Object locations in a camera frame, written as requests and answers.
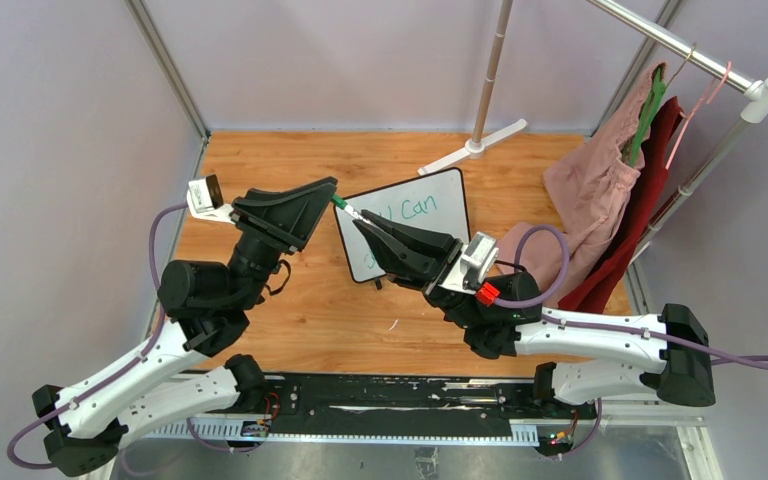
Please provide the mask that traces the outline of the green marker cap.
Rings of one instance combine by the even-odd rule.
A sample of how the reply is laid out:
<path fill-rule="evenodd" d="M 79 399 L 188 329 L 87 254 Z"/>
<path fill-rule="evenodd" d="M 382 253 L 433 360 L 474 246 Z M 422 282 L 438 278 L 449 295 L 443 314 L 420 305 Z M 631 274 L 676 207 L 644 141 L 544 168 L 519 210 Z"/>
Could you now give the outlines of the green marker cap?
<path fill-rule="evenodd" d="M 333 195 L 331 200 L 338 209 L 345 210 L 347 208 L 347 202 L 339 195 Z"/>

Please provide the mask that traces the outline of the small whiteboard black frame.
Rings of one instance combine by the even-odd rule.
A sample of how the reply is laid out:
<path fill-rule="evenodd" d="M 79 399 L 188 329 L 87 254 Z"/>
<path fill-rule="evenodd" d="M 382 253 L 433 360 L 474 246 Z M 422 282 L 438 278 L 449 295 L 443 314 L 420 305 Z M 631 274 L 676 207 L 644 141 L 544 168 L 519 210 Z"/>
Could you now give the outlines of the small whiteboard black frame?
<path fill-rule="evenodd" d="M 448 233 L 463 242 L 471 238 L 463 172 L 449 168 L 369 190 L 346 199 L 360 211 L 370 210 L 390 221 Z M 333 208 L 352 280 L 364 283 L 385 275 L 352 217 Z"/>

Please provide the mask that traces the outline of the whiteboard marker white body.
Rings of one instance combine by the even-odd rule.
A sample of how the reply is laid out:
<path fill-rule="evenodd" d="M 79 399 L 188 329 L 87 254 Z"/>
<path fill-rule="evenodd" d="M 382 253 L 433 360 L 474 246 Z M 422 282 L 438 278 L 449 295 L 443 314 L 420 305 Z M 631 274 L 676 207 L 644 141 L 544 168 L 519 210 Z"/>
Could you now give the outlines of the whiteboard marker white body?
<path fill-rule="evenodd" d="M 345 205 L 343 207 L 343 211 L 354 220 L 367 222 L 367 219 L 364 217 L 364 215 L 359 210 L 352 207 L 351 205 Z"/>

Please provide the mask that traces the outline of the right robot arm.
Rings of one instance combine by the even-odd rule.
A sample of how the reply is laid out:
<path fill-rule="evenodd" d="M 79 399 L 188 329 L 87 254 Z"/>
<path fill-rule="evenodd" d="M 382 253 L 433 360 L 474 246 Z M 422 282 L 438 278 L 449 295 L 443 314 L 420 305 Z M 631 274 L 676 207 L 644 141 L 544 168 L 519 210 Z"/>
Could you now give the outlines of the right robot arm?
<path fill-rule="evenodd" d="M 494 237 L 463 243 L 450 234 L 400 224 L 345 207 L 390 280 L 423 294 L 446 321 L 464 331 L 478 356 L 562 354 L 576 363 L 548 362 L 535 370 L 531 403 L 544 417 L 614 395 L 653 392 L 664 402 L 708 407 L 716 402 L 709 337 L 691 310 L 667 304 L 659 314 L 611 316 L 545 305 L 523 268 L 491 276 Z"/>

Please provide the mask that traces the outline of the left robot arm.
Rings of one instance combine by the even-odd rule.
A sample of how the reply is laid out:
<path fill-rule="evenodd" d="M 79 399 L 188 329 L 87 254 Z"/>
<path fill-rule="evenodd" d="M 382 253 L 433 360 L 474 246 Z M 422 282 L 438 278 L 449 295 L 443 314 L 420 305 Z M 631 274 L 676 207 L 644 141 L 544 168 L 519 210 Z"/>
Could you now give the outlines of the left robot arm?
<path fill-rule="evenodd" d="M 215 175 L 191 180 L 184 202 L 190 215 L 238 229 L 231 257 L 174 260 L 155 270 L 160 319 L 150 337 L 82 381 L 34 392 L 38 421 L 47 428 L 48 466 L 78 477 L 164 425 L 232 406 L 258 411 L 267 389 L 249 355 L 193 381 L 175 385 L 171 378 L 243 335 L 248 312 L 273 294 L 270 277 L 307 246 L 337 185 L 325 177 L 283 192 L 251 189 L 226 202 Z"/>

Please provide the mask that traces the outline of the dark red garment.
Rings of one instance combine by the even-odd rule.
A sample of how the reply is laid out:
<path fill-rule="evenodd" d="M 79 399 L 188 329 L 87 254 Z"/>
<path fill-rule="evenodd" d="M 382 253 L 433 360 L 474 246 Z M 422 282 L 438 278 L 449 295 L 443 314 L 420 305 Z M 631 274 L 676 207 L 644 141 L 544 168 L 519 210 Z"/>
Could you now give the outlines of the dark red garment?
<path fill-rule="evenodd" d="M 654 213 L 656 201 L 665 187 L 671 158 L 667 150 L 684 119 L 684 111 L 675 97 L 667 100 L 655 114 L 650 135 L 642 143 L 645 164 L 630 190 L 630 200 L 618 232 L 588 276 L 560 299 L 561 308 L 586 313 L 605 311 L 613 290 L 621 282 L 632 261 L 644 229 Z"/>

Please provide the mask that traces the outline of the pink garment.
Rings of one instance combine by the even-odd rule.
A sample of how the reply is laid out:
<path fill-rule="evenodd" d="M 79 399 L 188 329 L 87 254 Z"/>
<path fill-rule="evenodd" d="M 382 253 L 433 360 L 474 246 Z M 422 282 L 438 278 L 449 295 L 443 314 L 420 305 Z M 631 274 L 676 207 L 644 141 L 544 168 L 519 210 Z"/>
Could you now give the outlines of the pink garment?
<path fill-rule="evenodd" d="M 658 64 L 638 78 L 629 96 L 590 140 L 543 173 L 543 185 L 563 224 L 569 258 L 567 273 L 544 300 L 546 306 L 556 307 L 588 276 L 618 232 L 630 190 L 645 164 L 642 145 L 635 167 L 624 163 L 623 150 L 637 129 Z"/>

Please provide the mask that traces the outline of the green clothes hanger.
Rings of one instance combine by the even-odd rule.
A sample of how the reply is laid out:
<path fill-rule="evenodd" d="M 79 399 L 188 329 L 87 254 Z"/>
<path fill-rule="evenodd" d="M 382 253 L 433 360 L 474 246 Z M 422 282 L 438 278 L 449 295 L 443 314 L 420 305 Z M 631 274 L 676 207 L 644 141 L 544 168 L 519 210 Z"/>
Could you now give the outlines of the green clothes hanger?
<path fill-rule="evenodd" d="M 629 167 L 635 167 L 645 135 L 654 120 L 657 108 L 661 104 L 667 85 L 664 82 L 666 64 L 658 64 L 651 75 L 651 88 L 640 111 L 637 129 L 623 150 L 622 160 Z"/>

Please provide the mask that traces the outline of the pink clothes hanger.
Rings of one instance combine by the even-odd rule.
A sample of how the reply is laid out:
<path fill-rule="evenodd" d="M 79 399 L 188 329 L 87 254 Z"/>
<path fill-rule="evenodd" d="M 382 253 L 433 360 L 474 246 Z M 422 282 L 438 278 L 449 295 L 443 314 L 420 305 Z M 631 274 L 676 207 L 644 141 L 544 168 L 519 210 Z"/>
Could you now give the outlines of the pink clothes hanger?
<path fill-rule="evenodd" d="M 686 113 L 683 116 L 683 123 L 681 125 L 681 128 L 678 131 L 678 134 L 677 134 L 677 136 L 675 138 L 675 141 L 673 142 L 672 150 L 670 151 L 670 153 L 669 153 L 669 155 L 668 155 L 668 157 L 666 159 L 665 165 L 664 165 L 664 168 L 666 170 L 669 170 L 671 168 L 671 166 L 672 166 L 672 164 L 674 162 L 675 156 L 677 154 L 677 151 L 678 151 L 678 149 L 679 149 L 679 147 L 680 147 L 680 145 L 681 145 L 681 143 L 682 143 L 682 141 L 684 139 L 684 136 L 685 136 L 685 134 L 686 134 L 686 132 L 688 130 L 688 127 L 689 127 L 690 123 L 692 122 L 692 120 L 694 119 L 694 117 L 696 116 L 696 114 L 698 113 L 698 111 L 700 110 L 700 108 L 703 105 L 709 105 L 716 98 L 716 96 L 718 95 L 719 91 L 725 85 L 725 83 L 726 83 L 726 81 L 727 81 L 727 79 L 728 79 L 732 69 L 733 69 L 733 63 L 731 61 L 728 61 L 726 63 L 725 72 L 722 75 L 722 77 L 719 80 L 713 79 L 708 84 L 708 86 L 703 91 L 703 93 L 700 95 L 699 99 L 694 104 L 694 106 L 692 107 L 690 112 Z"/>

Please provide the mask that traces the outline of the metal clothes rack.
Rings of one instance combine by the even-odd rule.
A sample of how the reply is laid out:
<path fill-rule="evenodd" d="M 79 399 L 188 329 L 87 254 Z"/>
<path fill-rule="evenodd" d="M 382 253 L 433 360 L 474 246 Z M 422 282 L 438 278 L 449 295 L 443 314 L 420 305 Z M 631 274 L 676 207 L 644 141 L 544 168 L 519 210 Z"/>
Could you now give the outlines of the metal clothes rack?
<path fill-rule="evenodd" d="M 616 1 L 593 1 L 591 4 L 645 37 L 603 113 L 599 121 L 600 124 L 604 124 L 629 95 L 632 84 L 644 70 L 658 47 L 679 56 L 685 65 L 690 64 L 711 78 L 720 80 L 723 85 L 741 93 L 747 100 L 747 105 L 741 111 L 735 124 L 712 147 L 699 168 L 676 188 L 652 217 L 632 258 L 637 260 L 650 246 L 653 237 L 661 230 L 667 220 L 692 196 L 704 179 L 734 149 L 749 127 L 760 124 L 768 116 L 768 77 L 764 80 L 753 80 L 671 32 L 669 27 L 683 5 L 681 1 L 665 1 L 655 20 L 649 20 Z M 484 133 L 512 8 L 513 3 L 511 1 L 501 3 L 471 136 L 465 141 L 462 148 L 419 168 L 419 175 L 435 173 L 470 158 L 480 158 L 492 146 L 513 137 L 526 128 L 527 121 L 519 119 L 496 132 L 488 135 Z"/>

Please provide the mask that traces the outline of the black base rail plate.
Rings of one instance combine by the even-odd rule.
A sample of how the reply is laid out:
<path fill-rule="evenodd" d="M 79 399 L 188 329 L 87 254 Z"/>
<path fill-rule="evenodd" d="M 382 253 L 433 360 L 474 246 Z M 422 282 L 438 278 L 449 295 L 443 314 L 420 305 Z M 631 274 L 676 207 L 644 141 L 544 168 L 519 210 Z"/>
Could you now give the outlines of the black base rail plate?
<path fill-rule="evenodd" d="M 697 422 L 686 408 L 643 396 L 577 406 L 541 400 L 527 379 L 235 375 L 220 368 L 127 401 L 105 439 L 119 450 L 151 437 L 231 451 L 266 442 L 524 446 L 551 458 L 608 426 Z"/>

